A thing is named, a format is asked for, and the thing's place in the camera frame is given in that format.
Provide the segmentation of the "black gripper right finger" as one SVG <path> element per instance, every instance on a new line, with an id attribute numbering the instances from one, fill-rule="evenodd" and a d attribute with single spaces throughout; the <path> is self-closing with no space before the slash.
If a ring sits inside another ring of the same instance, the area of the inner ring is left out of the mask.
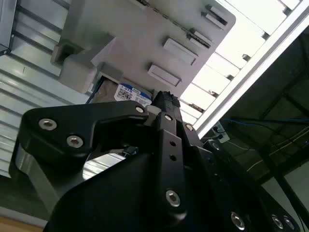
<path id="1" fill-rule="evenodd" d="M 180 113 L 180 102 L 176 96 L 169 93 L 171 107 L 177 121 L 176 132 L 184 143 L 184 163 L 199 176 L 209 176 L 215 180 L 223 180 L 224 162 L 223 149 L 214 139 L 199 139 L 196 130 L 184 122 Z"/>

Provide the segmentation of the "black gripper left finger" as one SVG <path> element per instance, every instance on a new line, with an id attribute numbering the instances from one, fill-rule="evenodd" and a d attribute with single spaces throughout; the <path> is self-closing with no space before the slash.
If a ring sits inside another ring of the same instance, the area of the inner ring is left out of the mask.
<path id="1" fill-rule="evenodd" d="M 111 101 L 31 109 L 22 116 L 10 172 L 25 175 L 53 212 L 69 190 L 123 160 L 169 146 L 183 152 L 176 129 L 162 91 L 147 107 Z"/>

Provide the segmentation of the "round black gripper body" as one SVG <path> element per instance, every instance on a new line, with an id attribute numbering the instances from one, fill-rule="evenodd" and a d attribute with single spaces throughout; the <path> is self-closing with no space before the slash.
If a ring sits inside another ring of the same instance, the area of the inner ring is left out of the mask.
<path id="1" fill-rule="evenodd" d="M 223 151 L 169 146 L 69 190 L 49 232 L 299 232 L 296 220 Z"/>

